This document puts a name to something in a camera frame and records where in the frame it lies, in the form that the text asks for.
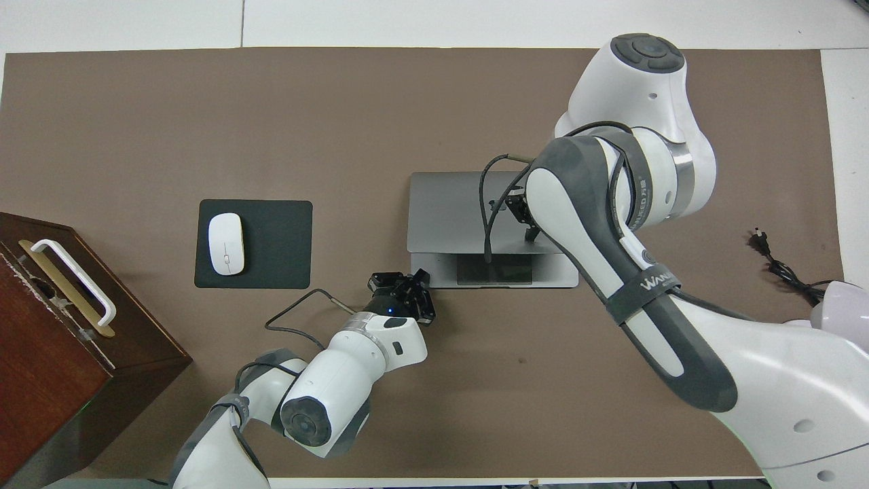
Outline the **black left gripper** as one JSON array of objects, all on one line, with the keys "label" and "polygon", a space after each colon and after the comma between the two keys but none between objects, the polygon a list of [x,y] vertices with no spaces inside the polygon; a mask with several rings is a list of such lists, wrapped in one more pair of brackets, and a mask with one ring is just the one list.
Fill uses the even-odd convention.
[{"label": "black left gripper", "polygon": [[[525,225],[524,240],[534,242],[541,229],[531,214],[525,192],[509,192],[508,208],[515,219]],[[416,270],[413,274],[375,272],[367,283],[372,292],[367,312],[394,318],[413,318],[419,324],[431,325],[437,317],[431,294],[429,291],[419,291],[426,290],[429,284],[430,274],[425,270]]]}]

